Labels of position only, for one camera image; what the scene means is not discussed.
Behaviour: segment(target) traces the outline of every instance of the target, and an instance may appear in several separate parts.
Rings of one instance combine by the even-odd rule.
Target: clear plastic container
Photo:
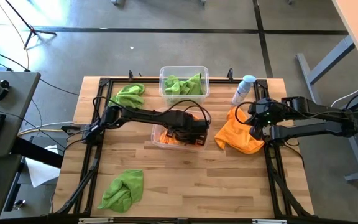
[[[176,76],[180,81],[185,81],[196,74],[201,74],[202,95],[166,95],[165,80],[170,76]],[[194,100],[202,103],[209,96],[209,74],[204,66],[165,66],[160,70],[160,95],[165,99],[167,105],[172,105],[180,100]]]
[[[161,108],[158,111],[165,111],[168,108]],[[192,115],[196,116],[199,119],[204,119],[204,116],[202,114],[202,112],[200,111],[190,111],[187,110],[186,112],[191,113]],[[196,145],[192,145],[192,144],[187,144],[187,145],[175,145],[175,144],[166,144],[166,143],[161,143],[160,142],[160,136],[161,134],[167,129],[165,129],[162,125],[156,125],[153,124],[153,128],[152,128],[152,143],[162,149],[178,149],[178,150],[182,150],[182,151],[191,151],[191,152],[200,152],[202,150],[204,150],[206,148],[206,145],[208,143],[208,132],[209,130],[207,130],[207,139],[205,141],[204,146],[196,146]]]

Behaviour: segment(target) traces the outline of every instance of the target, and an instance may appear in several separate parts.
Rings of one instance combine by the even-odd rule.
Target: floor
[[[9,6],[0,2],[19,30],[24,30]],[[205,7],[197,0],[127,0],[123,7],[113,6],[110,0],[11,3],[33,26],[59,28],[57,36],[40,34],[30,40],[29,68],[40,72],[51,84],[72,92],[79,92],[85,75],[127,75],[132,70],[143,76],[156,76],[166,65],[204,65],[213,77],[224,77],[233,68],[235,77],[251,74],[284,78],[288,96],[309,98],[295,54],[303,52],[312,68],[345,36],[342,31],[346,30],[328,0],[295,0],[292,6],[286,0],[207,0]],[[261,24],[255,19],[259,17],[255,13],[258,5]],[[0,24],[9,24],[1,9]],[[267,31],[258,33],[262,26]],[[98,28],[155,28],[160,33]],[[177,34],[163,33],[162,29],[230,31]],[[21,35],[26,38],[28,32]],[[27,66],[21,41],[11,26],[0,26],[0,53]],[[20,70],[1,57],[0,63]],[[357,90],[358,52],[352,51],[316,86],[325,105]],[[77,97],[40,83],[34,101],[45,124],[71,121]],[[25,118],[40,123],[33,104]],[[24,123],[22,128],[29,127]],[[300,138],[299,142],[315,214],[358,221],[358,182],[344,181],[344,175],[358,172],[347,139],[316,136]],[[31,211],[24,210],[19,216],[47,213],[53,187],[25,187],[21,196],[31,206],[23,210]],[[17,216],[3,214],[1,218]]]

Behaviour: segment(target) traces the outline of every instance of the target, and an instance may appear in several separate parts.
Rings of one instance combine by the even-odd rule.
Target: wooden table
[[[333,3],[341,16],[349,35],[342,39],[340,43],[338,43],[337,46],[335,46],[332,51],[330,51],[330,53],[328,53],[327,56],[325,56],[325,58],[323,58],[322,61],[320,61],[320,63],[312,70],[310,70],[303,53],[296,55],[311,98],[317,104],[321,104],[321,99],[316,91],[316,88],[314,87],[314,84],[354,48],[358,49],[358,0],[333,0]],[[352,103],[353,105],[358,105],[358,97],[356,100],[352,101]],[[354,137],[350,137],[349,142],[358,163],[358,146],[356,139]],[[358,173],[345,176],[345,180],[358,180]]]
[[[84,77],[73,122],[91,122],[100,77]],[[115,83],[116,94],[126,83]],[[286,96],[282,79],[268,79],[270,96],[276,100]],[[143,94],[148,110],[164,107],[158,93],[158,83],[145,83]],[[94,195],[92,216],[115,217],[209,217],[209,218],[273,218],[267,170],[263,150],[245,155],[227,147],[218,148],[214,135],[226,122],[231,98],[237,84],[211,84],[211,94],[203,106],[211,113],[213,122],[208,134],[208,146],[201,152],[160,149],[150,142],[151,124],[126,123],[108,130],[104,137],[102,158]],[[254,101],[253,90],[247,101]],[[65,153],[53,203],[59,209],[76,189],[84,144],[75,144]],[[313,213],[308,184],[300,157],[282,148],[288,188]],[[98,210],[103,192],[126,169],[144,170],[144,194],[123,214]],[[85,190],[83,205],[88,189]]]

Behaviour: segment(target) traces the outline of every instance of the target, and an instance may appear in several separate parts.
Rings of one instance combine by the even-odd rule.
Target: green cloth
[[[202,95],[201,89],[201,74],[197,74],[186,81],[179,81],[179,79],[170,75],[165,80],[165,94],[166,95]]]
[[[120,105],[141,109],[144,100],[140,96],[144,93],[144,90],[143,84],[126,85],[117,95],[111,97],[111,99]]]
[[[143,195],[143,171],[125,170],[111,182],[103,193],[98,209],[110,208],[119,213],[128,211],[132,203],[138,202]]]

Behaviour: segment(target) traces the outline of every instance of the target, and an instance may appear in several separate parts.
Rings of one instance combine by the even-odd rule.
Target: spray bottle
[[[253,75],[245,75],[243,80],[239,84],[239,88],[233,96],[233,99],[231,101],[232,104],[239,105],[244,100],[249,90],[251,89],[252,84],[255,81],[256,77],[254,77]]]

